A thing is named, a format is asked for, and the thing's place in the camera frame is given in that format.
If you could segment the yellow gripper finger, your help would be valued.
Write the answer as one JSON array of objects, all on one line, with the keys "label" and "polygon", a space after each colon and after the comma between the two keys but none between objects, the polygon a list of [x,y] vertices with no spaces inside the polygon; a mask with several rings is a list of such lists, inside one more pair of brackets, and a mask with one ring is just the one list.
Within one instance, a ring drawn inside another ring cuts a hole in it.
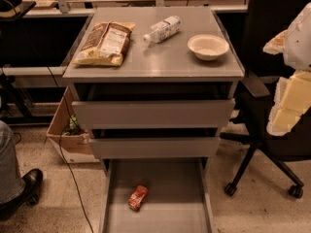
[{"label": "yellow gripper finger", "polygon": [[287,35],[287,31],[284,30],[272,38],[268,43],[263,47],[263,51],[268,54],[279,54],[284,51],[284,41]]},{"label": "yellow gripper finger", "polygon": [[273,106],[268,117],[266,130],[270,135],[284,136],[292,131],[300,118],[301,114],[298,112]]}]

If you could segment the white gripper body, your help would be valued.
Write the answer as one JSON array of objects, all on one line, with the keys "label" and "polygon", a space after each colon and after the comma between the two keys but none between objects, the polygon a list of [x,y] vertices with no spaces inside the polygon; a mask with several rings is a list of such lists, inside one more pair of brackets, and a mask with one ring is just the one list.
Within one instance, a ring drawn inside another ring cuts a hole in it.
[{"label": "white gripper body", "polygon": [[289,110],[298,115],[311,107],[311,73],[295,71],[288,79],[281,77],[274,95],[278,110]]}]

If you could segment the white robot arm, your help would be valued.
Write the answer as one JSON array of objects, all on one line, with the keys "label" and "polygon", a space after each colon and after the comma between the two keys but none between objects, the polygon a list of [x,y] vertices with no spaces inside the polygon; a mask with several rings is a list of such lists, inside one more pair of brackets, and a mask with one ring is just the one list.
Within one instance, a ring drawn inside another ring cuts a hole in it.
[{"label": "white robot arm", "polygon": [[269,54],[282,53],[284,63],[294,69],[289,78],[276,85],[274,105],[266,130],[283,136],[292,131],[311,108],[311,3],[308,3],[287,30],[280,32],[263,47]]}]

